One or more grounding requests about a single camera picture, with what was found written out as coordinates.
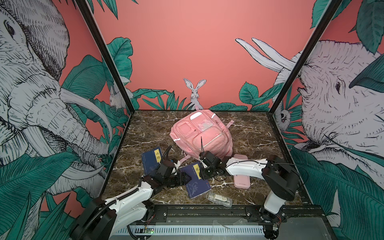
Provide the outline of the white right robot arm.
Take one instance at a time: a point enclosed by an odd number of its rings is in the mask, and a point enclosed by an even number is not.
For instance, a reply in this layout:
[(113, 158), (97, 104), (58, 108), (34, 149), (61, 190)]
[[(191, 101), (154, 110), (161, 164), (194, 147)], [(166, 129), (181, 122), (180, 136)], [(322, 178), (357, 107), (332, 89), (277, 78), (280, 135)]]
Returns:
[(268, 184), (271, 191), (263, 209), (276, 215), (287, 201), (293, 201), (299, 188), (300, 175), (293, 164), (286, 163), (276, 155), (261, 160), (240, 160), (235, 157), (220, 159), (211, 152), (200, 154), (205, 165), (200, 176), (204, 180), (217, 176), (249, 176)]

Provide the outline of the pink student backpack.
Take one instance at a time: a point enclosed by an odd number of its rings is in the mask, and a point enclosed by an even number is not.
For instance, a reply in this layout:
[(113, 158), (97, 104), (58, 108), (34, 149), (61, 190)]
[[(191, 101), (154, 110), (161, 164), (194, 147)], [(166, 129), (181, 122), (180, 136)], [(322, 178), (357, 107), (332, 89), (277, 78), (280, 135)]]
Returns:
[(185, 152), (183, 163), (189, 158), (200, 159), (203, 151), (209, 151), (222, 159), (233, 154), (233, 139), (229, 127), (210, 110), (198, 110), (175, 123), (170, 137)]

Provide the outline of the dark blue book yellow label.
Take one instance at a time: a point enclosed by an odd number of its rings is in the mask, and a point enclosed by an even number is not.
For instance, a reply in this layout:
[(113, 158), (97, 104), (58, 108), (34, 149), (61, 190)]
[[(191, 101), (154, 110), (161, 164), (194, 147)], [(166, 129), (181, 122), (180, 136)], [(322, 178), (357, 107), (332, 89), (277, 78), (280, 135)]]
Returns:
[(190, 199), (207, 193), (211, 190), (211, 185), (208, 180), (204, 180), (200, 173), (203, 169), (203, 165), (200, 162), (196, 162), (185, 167), (180, 168), (180, 171), (186, 173), (191, 180), (186, 184), (186, 190)]

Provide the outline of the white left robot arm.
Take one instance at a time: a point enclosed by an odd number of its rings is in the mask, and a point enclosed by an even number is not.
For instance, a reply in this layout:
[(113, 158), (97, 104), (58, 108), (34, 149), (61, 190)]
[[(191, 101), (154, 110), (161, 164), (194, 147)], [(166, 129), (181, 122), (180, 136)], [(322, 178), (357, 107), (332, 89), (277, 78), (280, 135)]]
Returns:
[(165, 176), (152, 172), (141, 178), (134, 187), (114, 198), (96, 198), (86, 207), (73, 224), (72, 240), (108, 240), (117, 231), (136, 221), (142, 220), (148, 211), (148, 201), (163, 188), (186, 185), (192, 178), (181, 171)]

